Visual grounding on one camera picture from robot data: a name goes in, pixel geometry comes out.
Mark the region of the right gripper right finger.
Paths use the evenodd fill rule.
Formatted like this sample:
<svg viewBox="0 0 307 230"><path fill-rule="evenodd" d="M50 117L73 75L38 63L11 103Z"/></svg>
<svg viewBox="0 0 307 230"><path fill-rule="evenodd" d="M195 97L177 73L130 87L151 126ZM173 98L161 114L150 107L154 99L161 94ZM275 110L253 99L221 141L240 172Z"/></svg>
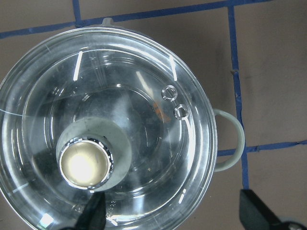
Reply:
<svg viewBox="0 0 307 230"><path fill-rule="evenodd" d="M246 230L289 230L292 221L281 221L250 189L241 189L239 219Z"/></svg>

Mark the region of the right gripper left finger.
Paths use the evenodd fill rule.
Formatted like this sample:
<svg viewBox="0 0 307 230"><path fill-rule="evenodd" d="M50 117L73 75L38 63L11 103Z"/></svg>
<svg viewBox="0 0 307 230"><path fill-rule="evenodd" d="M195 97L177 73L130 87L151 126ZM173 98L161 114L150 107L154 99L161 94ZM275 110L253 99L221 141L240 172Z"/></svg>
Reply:
<svg viewBox="0 0 307 230"><path fill-rule="evenodd" d="M64 230L104 230L106 226L105 192L95 192L73 227Z"/></svg>

